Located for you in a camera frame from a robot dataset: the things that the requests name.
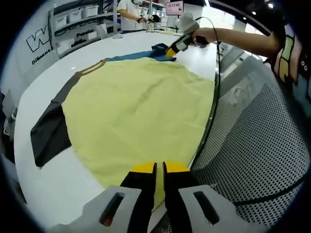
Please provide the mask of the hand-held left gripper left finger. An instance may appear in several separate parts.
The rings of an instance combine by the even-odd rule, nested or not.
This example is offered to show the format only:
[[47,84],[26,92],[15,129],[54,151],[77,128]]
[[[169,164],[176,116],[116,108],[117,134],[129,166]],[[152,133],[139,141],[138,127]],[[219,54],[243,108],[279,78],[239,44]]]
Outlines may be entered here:
[[154,207],[157,164],[132,168],[121,185],[112,185],[83,206],[69,224],[52,227],[54,233],[145,233]]

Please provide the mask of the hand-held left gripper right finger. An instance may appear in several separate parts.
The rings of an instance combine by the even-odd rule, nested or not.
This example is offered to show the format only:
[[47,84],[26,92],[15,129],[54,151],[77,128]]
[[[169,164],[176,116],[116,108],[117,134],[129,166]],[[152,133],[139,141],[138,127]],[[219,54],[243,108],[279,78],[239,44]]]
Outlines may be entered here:
[[208,185],[200,185],[184,165],[163,162],[165,206],[174,233],[263,233],[235,205]]

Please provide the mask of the person's right hand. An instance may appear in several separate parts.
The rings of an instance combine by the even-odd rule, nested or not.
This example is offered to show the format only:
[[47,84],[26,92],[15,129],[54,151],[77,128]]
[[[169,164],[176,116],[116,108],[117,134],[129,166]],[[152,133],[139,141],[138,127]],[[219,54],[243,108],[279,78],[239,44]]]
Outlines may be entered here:
[[215,42],[217,40],[214,29],[212,28],[199,28],[192,34],[194,44],[201,44],[197,37],[204,37],[208,43]]

